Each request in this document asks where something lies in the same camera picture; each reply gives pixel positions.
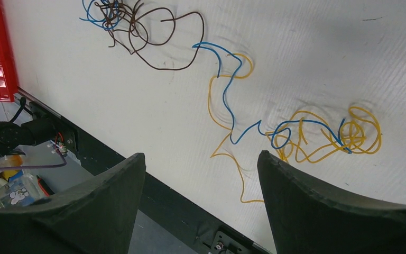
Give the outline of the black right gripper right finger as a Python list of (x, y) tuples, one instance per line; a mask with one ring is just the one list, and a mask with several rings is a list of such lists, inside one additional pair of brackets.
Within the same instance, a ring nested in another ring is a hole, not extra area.
[(267, 150), (257, 172), (277, 253), (406, 253), (406, 205), (349, 192)]

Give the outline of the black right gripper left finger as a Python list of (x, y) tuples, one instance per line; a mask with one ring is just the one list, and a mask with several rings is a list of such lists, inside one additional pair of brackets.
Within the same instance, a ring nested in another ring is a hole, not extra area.
[(128, 253), (145, 175), (136, 153), (29, 206), (0, 208), (0, 253)]

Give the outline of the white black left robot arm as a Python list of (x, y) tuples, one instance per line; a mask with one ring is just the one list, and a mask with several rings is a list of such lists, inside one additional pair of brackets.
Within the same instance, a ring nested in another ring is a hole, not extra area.
[(54, 117), (42, 117), (21, 125), (0, 121), (0, 155), (8, 155), (18, 146), (37, 146), (55, 138), (64, 143), (71, 140), (68, 148), (76, 150), (76, 135), (76, 130)]

